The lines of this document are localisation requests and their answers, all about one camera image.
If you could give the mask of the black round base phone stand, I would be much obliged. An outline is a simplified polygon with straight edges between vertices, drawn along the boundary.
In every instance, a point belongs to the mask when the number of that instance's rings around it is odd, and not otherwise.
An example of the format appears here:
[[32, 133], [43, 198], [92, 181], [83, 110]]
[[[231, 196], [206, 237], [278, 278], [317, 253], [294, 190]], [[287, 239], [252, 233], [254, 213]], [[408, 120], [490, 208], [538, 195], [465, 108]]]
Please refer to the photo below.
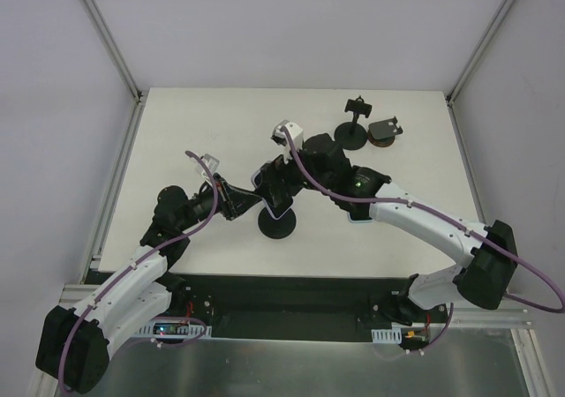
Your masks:
[[284, 239], [292, 234], [296, 226], [297, 217], [292, 209], [280, 219], [274, 219], [266, 208], [263, 208], [258, 216], [260, 232], [270, 239]]

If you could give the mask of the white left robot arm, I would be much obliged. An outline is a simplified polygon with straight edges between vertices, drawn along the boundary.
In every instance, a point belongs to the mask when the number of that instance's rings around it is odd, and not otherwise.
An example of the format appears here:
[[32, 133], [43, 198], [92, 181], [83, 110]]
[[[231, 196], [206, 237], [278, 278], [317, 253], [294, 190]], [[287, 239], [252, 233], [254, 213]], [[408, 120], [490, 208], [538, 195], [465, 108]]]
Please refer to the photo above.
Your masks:
[[175, 185], [161, 190], [151, 224], [125, 265], [72, 307], [58, 305], [48, 313], [36, 367], [57, 379], [62, 392], [88, 393], [112, 356], [151, 319], [165, 315], [195, 323], [187, 285], [171, 267], [214, 215], [232, 221], [260, 201], [256, 191], [220, 175], [193, 197]]

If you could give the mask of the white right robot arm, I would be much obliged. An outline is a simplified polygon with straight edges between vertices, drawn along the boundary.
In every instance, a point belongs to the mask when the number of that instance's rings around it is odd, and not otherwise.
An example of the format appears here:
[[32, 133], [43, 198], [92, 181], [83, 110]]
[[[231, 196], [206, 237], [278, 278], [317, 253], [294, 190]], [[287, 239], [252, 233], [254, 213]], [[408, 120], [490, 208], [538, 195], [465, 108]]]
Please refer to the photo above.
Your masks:
[[351, 164], [327, 133], [310, 137], [297, 158], [285, 153], [263, 164], [252, 184], [274, 218], [290, 209], [301, 190], [326, 189], [351, 221], [385, 222], [454, 260], [435, 273], [413, 274], [398, 294], [380, 302], [381, 315], [392, 322], [409, 326], [438, 305], [460, 301], [496, 310], [516, 270], [516, 262], [503, 255], [516, 249], [508, 224], [453, 221], [437, 210], [427, 212], [389, 176]]

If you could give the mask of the black clamp phone stand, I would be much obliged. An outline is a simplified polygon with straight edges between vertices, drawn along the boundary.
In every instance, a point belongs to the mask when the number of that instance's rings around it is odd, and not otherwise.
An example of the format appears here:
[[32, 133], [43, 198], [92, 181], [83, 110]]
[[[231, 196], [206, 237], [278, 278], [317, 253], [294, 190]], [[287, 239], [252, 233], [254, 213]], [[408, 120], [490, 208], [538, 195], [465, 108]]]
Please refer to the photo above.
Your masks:
[[368, 118], [373, 106], [365, 102], [359, 95], [356, 99], [348, 99], [344, 112], [351, 113], [352, 119], [335, 128], [334, 140], [345, 150], [358, 150], [367, 142], [367, 130], [358, 123], [361, 116]]

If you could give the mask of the brown base phone stand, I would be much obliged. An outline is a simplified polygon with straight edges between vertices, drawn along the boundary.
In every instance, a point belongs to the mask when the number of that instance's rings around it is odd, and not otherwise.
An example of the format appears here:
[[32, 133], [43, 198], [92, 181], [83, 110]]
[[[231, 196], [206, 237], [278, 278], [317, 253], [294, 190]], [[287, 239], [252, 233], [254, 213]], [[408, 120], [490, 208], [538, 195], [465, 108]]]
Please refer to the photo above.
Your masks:
[[373, 146], [381, 148], [391, 146], [395, 142], [396, 137], [401, 134], [403, 134], [403, 128], [398, 123], [396, 116], [373, 122], [368, 125], [367, 129], [368, 141]]

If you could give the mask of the light blue smartphone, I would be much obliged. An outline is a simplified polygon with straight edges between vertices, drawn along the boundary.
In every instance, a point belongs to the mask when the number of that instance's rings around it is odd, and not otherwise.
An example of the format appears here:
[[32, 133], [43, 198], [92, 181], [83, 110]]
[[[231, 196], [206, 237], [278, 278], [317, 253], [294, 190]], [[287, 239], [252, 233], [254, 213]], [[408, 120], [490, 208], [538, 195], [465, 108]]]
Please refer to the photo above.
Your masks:
[[373, 218], [368, 214], [349, 213], [348, 220], [351, 223], [370, 223], [373, 221]]

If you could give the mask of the lavender smartphone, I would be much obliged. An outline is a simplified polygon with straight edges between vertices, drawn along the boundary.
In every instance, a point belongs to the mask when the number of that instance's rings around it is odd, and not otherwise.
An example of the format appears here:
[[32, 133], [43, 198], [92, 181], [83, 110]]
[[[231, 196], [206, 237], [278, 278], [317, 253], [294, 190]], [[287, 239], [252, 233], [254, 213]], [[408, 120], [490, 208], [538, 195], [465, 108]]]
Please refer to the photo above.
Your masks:
[[[255, 177], [257, 175], [258, 171], [254, 174], [254, 176], [252, 177], [252, 184], [255, 188]], [[278, 207], [272, 207], [270, 206], [268, 203], [265, 202], [265, 200], [262, 198], [266, 209], [270, 212], [271, 216], [274, 219], [280, 219], [291, 207], [291, 206], [278, 206]]]

